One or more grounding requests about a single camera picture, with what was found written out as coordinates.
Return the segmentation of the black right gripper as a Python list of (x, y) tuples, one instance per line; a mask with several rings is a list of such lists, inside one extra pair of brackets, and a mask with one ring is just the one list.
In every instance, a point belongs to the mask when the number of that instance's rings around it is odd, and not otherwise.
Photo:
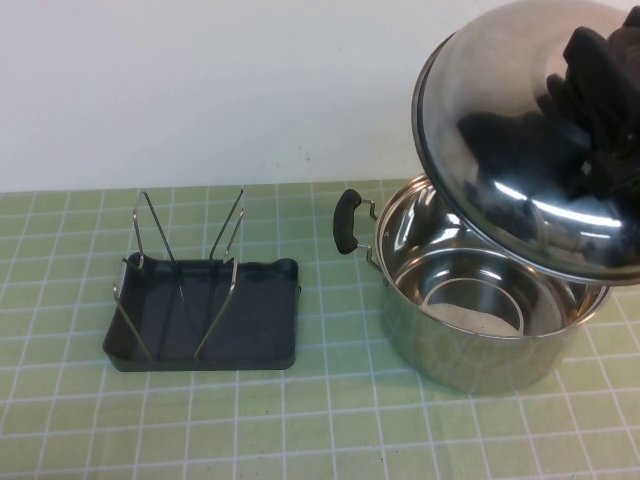
[(613, 144), (575, 145), (574, 196), (599, 201), (639, 196), (639, 5), (608, 35), (581, 26), (563, 57), (568, 68), (613, 68)]

